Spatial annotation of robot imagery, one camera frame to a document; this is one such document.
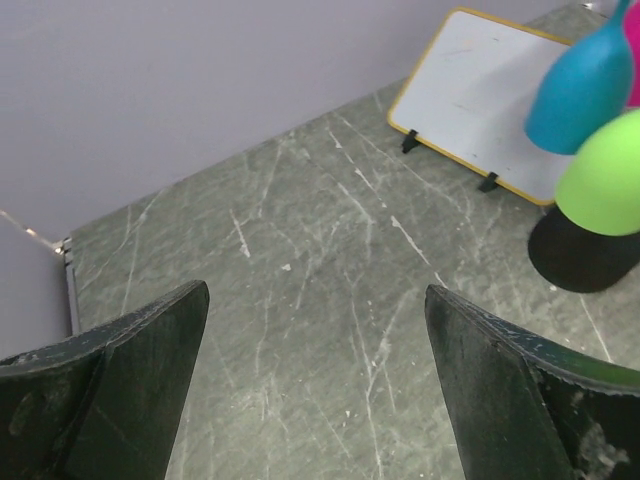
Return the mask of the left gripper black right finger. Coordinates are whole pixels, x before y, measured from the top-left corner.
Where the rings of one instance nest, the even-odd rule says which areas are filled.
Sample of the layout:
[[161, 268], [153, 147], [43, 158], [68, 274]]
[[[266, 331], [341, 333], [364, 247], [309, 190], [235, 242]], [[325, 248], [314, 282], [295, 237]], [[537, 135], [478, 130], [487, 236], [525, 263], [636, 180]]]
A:
[[468, 479], [636, 479], [639, 373], [503, 320], [445, 287], [425, 318]]

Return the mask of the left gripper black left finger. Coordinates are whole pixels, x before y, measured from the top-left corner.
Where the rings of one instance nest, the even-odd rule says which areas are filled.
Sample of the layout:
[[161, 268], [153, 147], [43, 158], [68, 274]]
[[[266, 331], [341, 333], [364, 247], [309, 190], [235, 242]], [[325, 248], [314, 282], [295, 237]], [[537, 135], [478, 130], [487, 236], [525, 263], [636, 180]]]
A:
[[1, 362], [4, 479], [165, 477], [203, 338], [190, 281], [62, 342]]

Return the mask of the green plastic wine glass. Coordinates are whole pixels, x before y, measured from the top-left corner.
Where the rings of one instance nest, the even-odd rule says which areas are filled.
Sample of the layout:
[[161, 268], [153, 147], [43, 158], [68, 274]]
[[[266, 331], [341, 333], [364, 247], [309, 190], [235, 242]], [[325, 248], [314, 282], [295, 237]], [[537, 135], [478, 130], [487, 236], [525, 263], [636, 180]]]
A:
[[555, 204], [574, 224], [606, 236], [639, 231], [639, 111], [610, 121], [580, 147]]

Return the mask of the blue plastic wine glass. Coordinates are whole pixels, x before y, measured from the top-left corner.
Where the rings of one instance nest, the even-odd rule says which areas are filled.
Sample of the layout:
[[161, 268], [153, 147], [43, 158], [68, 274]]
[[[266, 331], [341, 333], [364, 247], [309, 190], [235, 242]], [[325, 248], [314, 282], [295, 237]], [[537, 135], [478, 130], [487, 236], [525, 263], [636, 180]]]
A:
[[586, 139], [618, 116], [633, 84], [633, 63], [620, 1], [598, 30], [566, 50], [544, 76], [524, 132], [542, 150], [573, 155]]

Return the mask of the pink plastic wine glass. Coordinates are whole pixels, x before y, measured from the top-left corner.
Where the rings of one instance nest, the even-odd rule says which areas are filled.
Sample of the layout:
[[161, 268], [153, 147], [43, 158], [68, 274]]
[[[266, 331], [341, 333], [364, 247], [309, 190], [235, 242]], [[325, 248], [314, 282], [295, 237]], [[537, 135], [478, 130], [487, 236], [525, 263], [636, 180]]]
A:
[[640, 105], [640, 3], [638, 1], [635, 1], [625, 13], [623, 28], [633, 63], [633, 84], [627, 106], [638, 108]]

